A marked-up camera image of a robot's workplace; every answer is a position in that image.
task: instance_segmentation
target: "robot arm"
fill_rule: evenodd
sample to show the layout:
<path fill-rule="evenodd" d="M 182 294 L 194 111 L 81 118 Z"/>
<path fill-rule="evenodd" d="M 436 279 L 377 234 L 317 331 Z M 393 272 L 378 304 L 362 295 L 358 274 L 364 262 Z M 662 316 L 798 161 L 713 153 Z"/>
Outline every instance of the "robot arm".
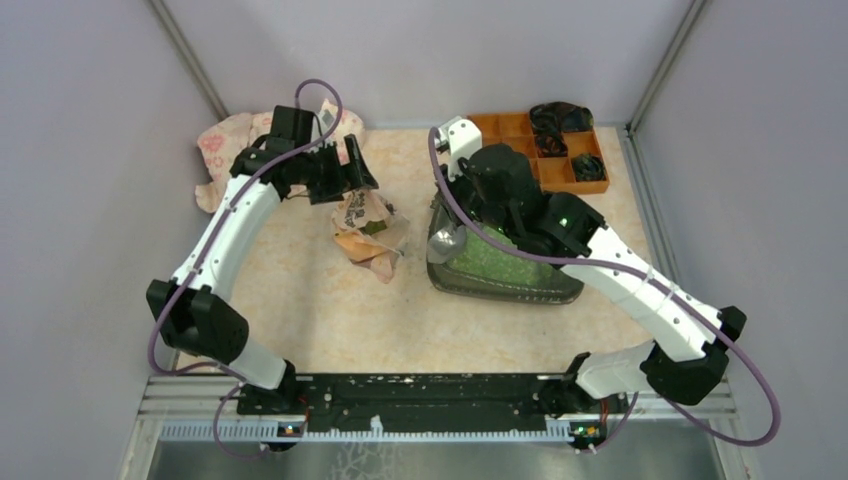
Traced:
<path fill-rule="evenodd" d="M 735 307 L 718 310 L 683 292 L 628 248 L 603 217 L 577 196 L 543 194 L 527 158 L 502 144 L 484 148 L 473 122 L 456 117 L 445 123 L 434 147 L 450 152 L 442 171 L 463 211 L 501 230 L 519 250 L 614 262 L 646 274 L 641 280 L 619 270 L 580 263 L 560 268 L 563 274 L 598 289 L 654 338 L 623 351 L 575 358 L 566 374 L 567 381 L 579 387 L 575 403 L 591 404 L 592 399 L 652 388 L 670 400 L 695 405 L 718 384 L 727 366 L 727 347 L 670 301 L 671 294 L 661 293 L 648 281 L 654 279 L 685 298 L 734 341 L 745 323 L 741 311 Z"/>
<path fill-rule="evenodd" d="M 236 157 L 223 201 L 189 257 L 170 281 L 154 280 L 147 290 L 148 304 L 158 318 L 178 289 L 185 289 L 166 312 L 161 329 L 165 344 L 212 358 L 247 383 L 266 390 L 294 391 L 286 388 L 294 381 L 294 366 L 256 342 L 247 321 L 228 303 L 256 234 L 292 185 L 305 185 L 312 204 L 342 200 L 343 193 L 357 188 L 378 188 L 356 137 L 348 135 L 347 164 L 339 162 L 335 144 L 323 145 L 267 169 L 245 189 L 251 176 L 264 171 L 266 164 L 309 143 L 316 121 L 312 112 L 276 107 L 270 133 Z M 198 258 L 205 260 L 196 270 Z"/>

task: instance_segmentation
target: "white wall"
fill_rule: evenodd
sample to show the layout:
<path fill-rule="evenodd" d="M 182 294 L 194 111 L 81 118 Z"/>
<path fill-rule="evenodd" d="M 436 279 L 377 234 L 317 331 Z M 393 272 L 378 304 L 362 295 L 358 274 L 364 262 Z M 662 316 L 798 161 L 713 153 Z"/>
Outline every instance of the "white wall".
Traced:
<path fill-rule="evenodd" d="M 649 114 L 645 152 L 683 284 L 749 315 L 784 410 L 765 478 L 844 478 L 848 3 L 715 2 Z M 752 433 L 768 409 L 740 363 Z"/>
<path fill-rule="evenodd" d="M 629 120 L 689 0 L 167 3 L 231 112 L 319 77 L 397 127 L 562 99 Z"/>
<path fill-rule="evenodd" d="M 0 11 L 0 478 L 114 478 L 215 120 L 141 0 Z"/>

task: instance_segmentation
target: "wire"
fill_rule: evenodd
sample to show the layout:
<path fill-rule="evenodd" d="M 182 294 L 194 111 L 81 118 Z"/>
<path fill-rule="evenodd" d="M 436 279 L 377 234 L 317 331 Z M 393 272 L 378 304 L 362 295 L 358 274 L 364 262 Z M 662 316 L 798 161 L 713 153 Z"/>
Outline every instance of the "wire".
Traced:
<path fill-rule="evenodd" d="M 633 268 L 629 265 L 624 265 L 624 264 L 611 262 L 611 261 L 607 261 L 607 260 L 598 260 L 598 259 L 592 259 L 592 258 L 548 257 L 548 256 L 543 256 L 543 255 L 534 255 L 532 253 L 522 252 L 521 250 L 518 250 L 517 248 L 513 248 L 513 247 L 510 247 L 510 246 L 504 245 L 504 244 L 500 243 L 499 241 L 495 240 L 494 238 L 492 238 L 491 236 L 489 236 L 480 227 L 478 227 L 477 224 L 475 224 L 474 221 L 471 220 L 471 218 L 468 217 L 468 215 L 462 210 L 462 207 L 460 207 L 459 203 L 456 201 L 456 198 L 454 198 L 453 194 L 451 193 L 450 188 L 448 187 L 448 184 L 447 184 L 447 180 L 445 180 L 445 176 L 442 175 L 442 172 L 439 169 L 439 156 L 438 156 L 438 152 L 436 152 L 436 146 L 435 146 L 435 142 L 436 142 L 438 136 L 439 136 L 439 131 L 438 131 L 437 128 L 431 128 L 430 133 L 427 136 L 427 143 L 428 143 L 428 147 L 429 147 L 429 150 L 430 150 L 430 163 L 432 164 L 432 167 L 433 167 L 433 175 L 436 177 L 436 183 L 438 184 L 439 191 L 441 192 L 445 201 L 447 201 L 451 210 L 454 211 L 456 216 L 462 221 L 463 224 L 465 224 L 465 226 L 469 230 L 476 233 L 477 236 L 479 236 L 484 242 L 488 243 L 492 247 L 494 247 L 494 248 L 496 248 L 496 249 L 498 249 L 498 250 L 500 250 L 504 253 L 514 255 L 516 257 L 524 258 L 524 259 L 527 259 L 527 260 L 533 260 L 535 262 L 540 262 L 540 263 L 553 264 L 553 265 L 584 265 L 584 266 L 590 266 L 590 267 L 609 268 L 609 269 L 612 269 L 612 270 L 627 273 L 629 275 L 633 275 L 634 277 L 636 277 L 640 280 L 645 280 L 648 284 L 650 284 L 651 286 L 653 286 L 654 288 L 659 290 L 664 296 L 668 296 L 669 298 L 671 298 L 671 300 L 675 304 L 677 304 L 677 306 L 679 306 L 681 309 L 683 309 L 687 314 L 689 314 L 692 318 L 694 318 L 698 323 L 703 325 L 704 328 L 706 328 L 710 333 L 712 333 L 713 335 L 716 336 L 718 341 L 727 345 L 727 348 L 729 348 L 730 351 L 732 351 L 734 354 L 736 354 L 737 357 L 739 357 L 739 360 L 742 361 L 742 363 L 745 365 L 745 367 L 747 367 L 748 370 L 751 372 L 751 375 L 754 376 L 754 379 L 760 385 L 760 388 L 762 388 L 763 393 L 765 394 L 766 399 L 768 400 L 769 406 L 771 408 L 771 414 L 772 414 L 771 425 L 769 425 L 768 431 L 763 436 L 761 436 L 760 438 L 756 438 L 756 439 L 753 439 L 753 440 L 743 440 L 743 439 L 733 438 L 733 437 L 730 437 L 728 435 L 725 435 L 725 434 L 723 434 L 719 431 L 716 431 L 716 430 L 710 428 L 710 426 L 708 424 L 706 424 L 705 422 L 695 418 L 691 413 L 687 412 L 685 409 L 683 409 L 683 407 L 681 407 L 677 403 L 672 402 L 671 400 L 668 400 L 668 399 L 666 399 L 666 401 L 669 404 L 671 404 L 671 406 L 674 407 L 675 410 L 680 412 L 681 415 L 683 415 L 690 422 L 695 424 L 695 426 L 697 426 L 700 429 L 706 431 L 707 433 L 715 436 L 716 438 L 724 440 L 728 443 L 738 445 L 738 446 L 743 446 L 743 447 L 758 447 L 758 446 L 761 446 L 761 445 L 765 445 L 766 443 L 768 443 L 768 442 L 770 442 L 774 439 L 774 437 L 777 435 L 777 431 L 780 429 L 780 423 L 781 423 L 781 419 L 782 419 L 782 416 L 781 416 L 781 413 L 780 413 L 780 404 L 777 401 L 777 396 L 775 395 L 774 390 L 772 390 L 771 385 L 769 385 L 769 383 L 766 381 L 763 373 L 754 364 L 753 360 L 751 360 L 751 358 L 748 357 L 748 355 L 733 340 L 731 340 L 730 337 L 725 335 L 724 332 L 722 332 L 721 330 L 716 328 L 712 323 L 710 323 L 706 318 L 704 318 L 704 316 L 701 315 L 697 310 L 695 310 L 695 308 L 693 308 L 683 298 L 681 298 L 677 294 L 677 292 L 673 291 L 668 286 L 663 285 L 659 280 L 656 280 L 655 278 L 649 278 L 647 273 L 645 273 L 645 272 L 643 272 L 639 269 Z"/>
<path fill-rule="evenodd" d="M 220 365 L 217 362 L 198 362 L 187 367 L 179 368 L 176 370 L 166 370 L 159 366 L 156 363 L 156 340 L 159 337 L 159 332 L 162 331 L 162 326 L 165 325 L 165 322 L 168 319 L 168 315 L 170 315 L 171 310 L 173 310 L 174 305 L 176 305 L 177 301 L 182 297 L 183 293 L 185 293 L 188 286 L 191 285 L 191 282 L 194 280 L 194 277 L 197 276 L 197 272 L 199 272 L 203 268 L 203 262 L 206 260 L 206 256 L 209 254 L 209 251 L 212 249 L 212 245 L 215 244 L 215 239 L 218 238 L 218 235 L 221 233 L 221 229 L 224 227 L 227 219 L 229 218 L 232 211 L 235 209 L 236 205 L 238 205 L 239 200 L 247 193 L 247 190 L 259 180 L 259 177 L 265 174 L 268 170 L 276 167 L 280 163 L 300 155 L 301 153 L 310 150 L 313 147 L 316 147 L 322 144 L 325 140 L 330 138 L 330 135 L 336 130 L 336 127 L 339 126 L 342 118 L 342 99 L 339 97 L 338 92 L 327 82 L 323 80 L 319 80 L 317 78 L 310 78 L 309 80 L 304 80 L 298 85 L 297 90 L 294 93 L 294 103 L 299 108 L 300 107 L 300 92 L 303 88 L 310 84 L 318 84 L 326 88 L 333 95 L 333 98 L 336 101 L 336 105 L 338 106 L 338 112 L 336 114 L 336 118 L 333 121 L 333 124 L 330 125 L 330 128 L 319 136 L 317 139 L 303 145 L 301 147 L 297 147 L 294 150 L 288 151 L 270 162 L 263 165 L 259 170 L 256 171 L 251 177 L 247 180 L 247 182 L 242 185 L 242 187 L 233 195 L 232 200 L 230 200 L 229 208 L 224 209 L 221 212 L 221 216 L 218 218 L 218 221 L 215 223 L 215 226 L 212 228 L 212 231 L 209 233 L 209 237 L 206 240 L 206 243 L 203 244 L 203 247 L 200 249 L 200 252 L 197 254 L 197 259 L 194 261 L 192 265 L 191 271 L 186 275 L 185 280 L 174 291 L 171 295 L 171 298 L 165 303 L 165 306 L 162 308 L 162 311 L 159 313 L 159 316 L 156 318 L 156 325 L 153 327 L 153 331 L 150 333 L 150 339 L 147 342 L 147 363 L 150 364 L 150 368 L 153 369 L 159 375 L 182 375 L 184 373 L 188 373 L 192 370 L 201 368 L 201 367 L 217 367 L 223 370 L 224 372 L 238 378 L 239 380 L 244 380 L 240 375 L 231 369 L 227 368 L 224 365 Z"/>
<path fill-rule="evenodd" d="M 235 387 L 232 388 L 232 390 L 230 390 L 229 392 L 227 392 L 226 395 L 224 395 L 224 398 L 221 399 L 221 403 L 218 404 L 218 409 L 215 410 L 215 416 L 212 417 L 212 437 L 215 439 L 215 444 L 218 445 L 218 448 L 220 448 L 221 451 L 224 452 L 224 454 L 226 454 L 228 457 L 237 458 L 239 460 L 259 460 L 265 455 L 268 455 L 268 452 L 270 450 L 268 450 L 267 446 L 260 443 L 259 452 L 250 455 L 242 455 L 240 453 L 235 453 L 234 451 L 224 446 L 224 443 L 221 441 L 221 434 L 220 432 L 218 432 L 218 421 L 221 419 L 221 413 L 224 411 L 224 405 L 226 405 L 227 402 L 232 400 L 233 397 L 235 397 L 236 393 L 238 393 L 243 386 L 244 383 L 239 382 Z"/>
<path fill-rule="evenodd" d="M 615 426 L 615 428 L 612 430 L 612 433 L 607 436 L 606 440 L 601 442 L 600 445 L 590 444 L 589 448 L 578 449 L 577 453 L 598 453 L 602 449 L 606 448 L 607 445 L 609 445 L 610 442 L 618 436 L 618 434 L 621 432 L 622 427 L 624 427 L 624 424 L 627 423 L 627 420 L 633 413 L 633 409 L 636 407 L 637 400 L 639 400 L 639 392 L 633 392 L 633 397 L 630 399 L 630 405 L 627 407 L 627 410 L 624 411 L 624 416 L 621 417 L 621 421 L 618 422 L 618 425 Z"/>

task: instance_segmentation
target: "crumpled bag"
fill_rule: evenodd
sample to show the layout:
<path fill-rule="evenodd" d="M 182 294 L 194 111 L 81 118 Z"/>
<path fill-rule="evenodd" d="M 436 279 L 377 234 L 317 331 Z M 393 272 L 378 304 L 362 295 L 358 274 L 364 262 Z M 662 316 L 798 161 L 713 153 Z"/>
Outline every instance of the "crumpled bag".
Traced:
<path fill-rule="evenodd" d="M 360 189 L 339 203 L 330 221 L 333 240 L 351 263 L 389 283 L 409 238 L 409 220 L 373 190 Z"/>

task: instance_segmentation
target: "gray floor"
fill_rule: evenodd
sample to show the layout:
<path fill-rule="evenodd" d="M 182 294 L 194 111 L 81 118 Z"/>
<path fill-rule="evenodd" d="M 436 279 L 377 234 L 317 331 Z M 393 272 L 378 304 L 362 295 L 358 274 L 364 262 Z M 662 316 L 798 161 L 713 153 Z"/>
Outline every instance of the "gray floor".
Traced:
<path fill-rule="evenodd" d="M 255 445 L 234 450 L 255 452 Z M 541 444 L 304 444 L 255 462 L 213 443 L 161 443 L 151 479 L 720 479 L 712 440 L 683 421 L 630 422 L 597 456 Z"/>

